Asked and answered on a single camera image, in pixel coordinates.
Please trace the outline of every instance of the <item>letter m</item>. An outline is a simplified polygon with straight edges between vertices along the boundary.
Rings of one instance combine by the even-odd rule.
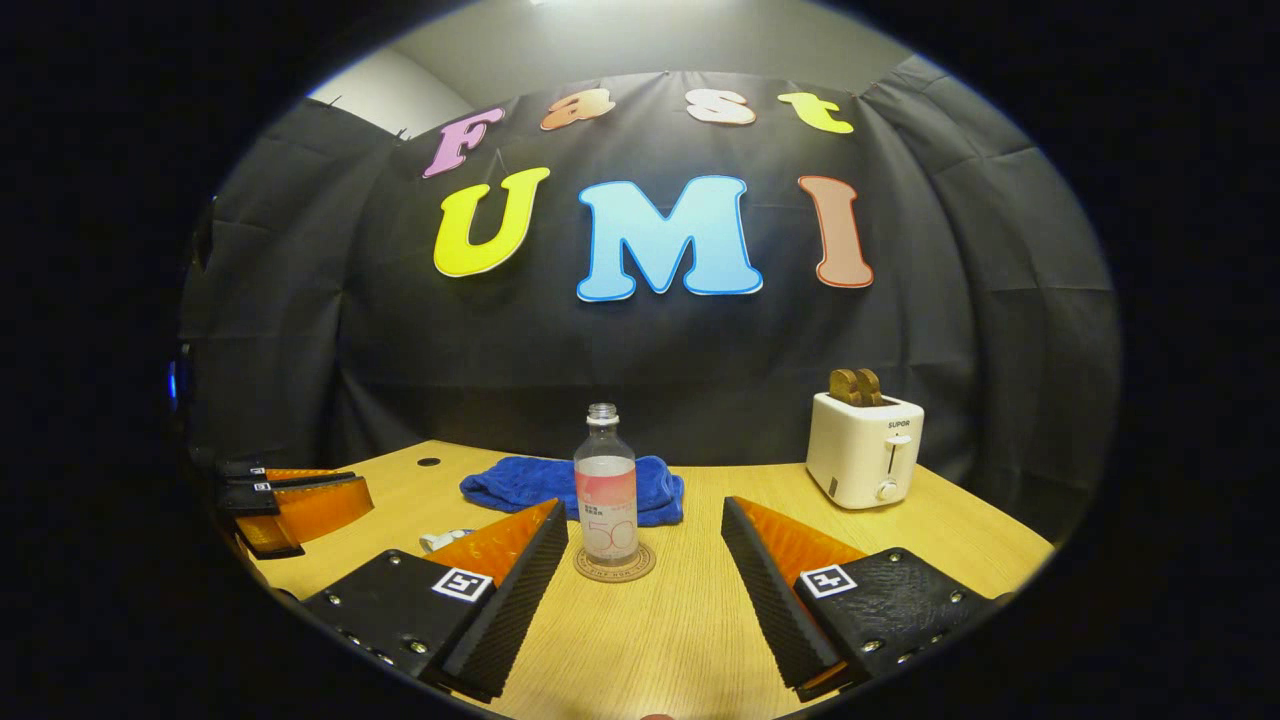
[[[764,277],[751,266],[742,238],[737,199],[746,183],[724,176],[689,181],[663,218],[631,182],[593,184],[579,193],[591,209],[591,270],[577,284],[588,302],[625,300],[636,281],[622,272],[622,249],[640,268],[649,287],[667,292],[685,249],[694,246],[694,266],[685,287],[695,295],[748,295],[760,290]]]

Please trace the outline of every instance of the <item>water bottle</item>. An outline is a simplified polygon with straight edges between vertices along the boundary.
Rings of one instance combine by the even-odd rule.
[[[595,402],[586,410],[588,438],[573,454],[582,546],[596,565],[635,559],[636,454],[618,439],[618,410]]]

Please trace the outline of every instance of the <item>wooden table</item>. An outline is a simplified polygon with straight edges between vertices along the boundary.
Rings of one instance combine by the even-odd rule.
[[[346,469],[369,480],[375,509],[308,542],[306,555],[257,568],[274,587],[307,598],[383,550],[421,556],[424,533],[481,528],[506,516],[468,503],[458,491],[463,477],[504,456],[430,441],[351,465]],[[424,457],[440,462],[420,466]],[[1019,588],[1053,550],[919,466],[906,500],[872,510],[833,505],[804,464],[672,471],[685,479],[685,520],[640,529],[657,566],[639,580],[605,584],[580,575],[572,557],[581,530],[568,523],[559,569],[490,710],[521,719],[639,720],[660,712],[685,720],[777,717],[812,705],[783,687],[721,539],[726,496],[772,507],[867,553],[905,547],[987,597]]]

